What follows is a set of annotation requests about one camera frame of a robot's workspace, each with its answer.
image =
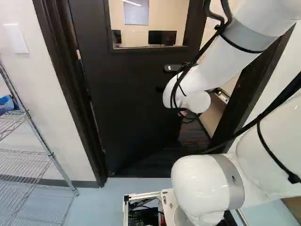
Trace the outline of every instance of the door window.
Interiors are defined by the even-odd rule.
[[[109,0],[113,48],[183,46],[189,0]]]

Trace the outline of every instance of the ceiling light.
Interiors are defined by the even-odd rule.
[[[126,3],[130,3],[130,4],[135,5],[135,6],[141,6],[140,4],[134,3],[132,1],[128,1],[128,0],[122,0],[122,1],[124,1]]]

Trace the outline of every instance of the metal shelf rack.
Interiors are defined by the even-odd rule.
[[[27,120],[26,113],[11,111],[0,116],[0,141]]]
[[[0,116],[0,141],[27,121],[44,149],[44,152],[0,149],[0,226],[61,226],[74,196],[79,193],[23,105],[1,59],[0,74],[20,108]],[[38,185],[51,164],[61,173],[68,188]]]

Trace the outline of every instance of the computer monitor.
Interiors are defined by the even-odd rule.
[[[164,44],[173,46],[177,31],[149,31],[149,44]]]
[[[112,30],[112,39],[114,44],[122,44],[121,30]]]

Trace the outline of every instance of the wire shelf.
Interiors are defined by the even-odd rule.
[[[50,164],[45,153],[0,149],[0,226],[11,223]]]
[[[11,111],[0,116],[0,141],[27,120],[26,113]]]
[[[74,199],[68,187],[36,186],[11,226],[61,226]]]

